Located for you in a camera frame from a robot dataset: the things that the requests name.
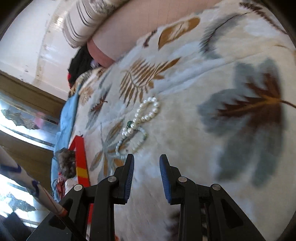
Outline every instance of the floral blanket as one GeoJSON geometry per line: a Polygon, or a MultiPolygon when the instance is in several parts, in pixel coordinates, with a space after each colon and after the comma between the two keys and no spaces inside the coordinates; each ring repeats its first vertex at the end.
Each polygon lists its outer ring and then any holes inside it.
{"type": "Polygon", "coordinates": [[[134,154],[135,170],[127,205],[115,206],[116,235],[170,240],[179,207],[164,196],[166,154],[196,183],[221,184],[266,240],[277,239],[296,210],[295,53],[265,7],[224,0],[159,27],[109,69],[89,73],[71,138],[84,136],[92,185],[124,164],[116,146],[139,104],[160,102],[141,124],[148,137],[137,151],[140,133],[119,148],[134,154]]]}

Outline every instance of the bead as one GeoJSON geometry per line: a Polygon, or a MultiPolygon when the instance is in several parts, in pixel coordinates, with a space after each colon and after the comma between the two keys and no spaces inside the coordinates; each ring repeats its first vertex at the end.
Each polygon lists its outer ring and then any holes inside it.
{"type": "Polygon", "coordinates": [[[153,117],[155,117],[155,114],[154,114],[153,112],[150,112],[150,113],[149,113],[149,117],[150,117],[150,118],[153,118],[153,117]]]}
{"type": "Polygon", "coordinates": [[[127,127],[130,128],[132,123],[133,122],[131,120],[129,120],[128,123],[127,123],[127,127]]]}
{"type": "Polygon", "coordinates": [[[131,135],[133,134],[133,129],[132,128],[128,128],[128,133],[131,135]]]}

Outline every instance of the white pearl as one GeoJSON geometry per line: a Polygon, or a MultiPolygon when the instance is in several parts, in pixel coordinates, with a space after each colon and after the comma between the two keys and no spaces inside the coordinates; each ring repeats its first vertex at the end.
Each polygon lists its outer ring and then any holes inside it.
{"type": "Polygon", "coordinates": [[[128,128],[128,133],[131,135],[133,134],[133,129],[132,128],[128,128]]]}
{"type": "Polygon", "coordinates": [[[154,114],[153,112],[150,112],[150,113],[149,113],[149,117],[150,117],[150,118],[153,118],[153,117],[155,117],[155,114],[154,114]]]}

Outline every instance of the jewelry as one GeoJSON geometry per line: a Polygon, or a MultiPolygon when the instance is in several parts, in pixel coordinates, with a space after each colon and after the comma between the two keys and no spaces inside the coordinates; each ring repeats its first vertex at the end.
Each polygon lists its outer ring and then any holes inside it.
{"type": "Polygon", "coordinates": [[[142,128],[139,127],[138,125],[150,121],[155,117],[155,115],[158,113],[158,108],[159,108],[159,102],[155,97],[148,97],[147,100],[144,100],[140,105],[139,108],[136,111],[135,118],[131,121],[128,121],[127,126],[122,128],[122,138],[121,140],[117,143],[116,148],[115,148],[115,154],[116,156],[120,157],[122,160],[126,160],[127,155],[122,155],[119,153],[119,148],[121,144],[124,142],[125,138],[128,136],[132,135],[135,130],[138,130],[143,133],[143,138],[142,140],[138,141],[137,146],[133,148],[132,153],[134,153],[141,145],[142,143],[147,139],[148,134],[146,131],[142,128]],[[152,103],[153,108],[152,111],[148,115],[143,115],[143,112],[146,110],[147,106],[152,103]]]}

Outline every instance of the wall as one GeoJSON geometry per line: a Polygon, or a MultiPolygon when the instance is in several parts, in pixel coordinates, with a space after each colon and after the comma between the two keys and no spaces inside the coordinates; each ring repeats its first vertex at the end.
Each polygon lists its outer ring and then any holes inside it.
{"type": "Polygon", "coordinates": [[[76,50],[69,45],[65,47],[67,43],[64,39],[59,37],[56,46],[51,46],[49,43],[46,45],[47,50],[58,53],[59,44],[64,41],[61,51],[68,53],[69,56],[63,58],[62,67],[54,55],[49,55],[53,60],[50,69],[43,75],[36,74],[36,72],[42,72],[42,67],[46,67],[40,66],[39,56],[44,52],[44,38],[47,33],[50,33],[50,25],[57,20],[62,20],[55,15],[61,2],[63,5],[65,2],[71,3],[69,0],[33,0],[16,17],[0,41],[0,70],[66,100],[69,91],[67,68],[76,50]]]}

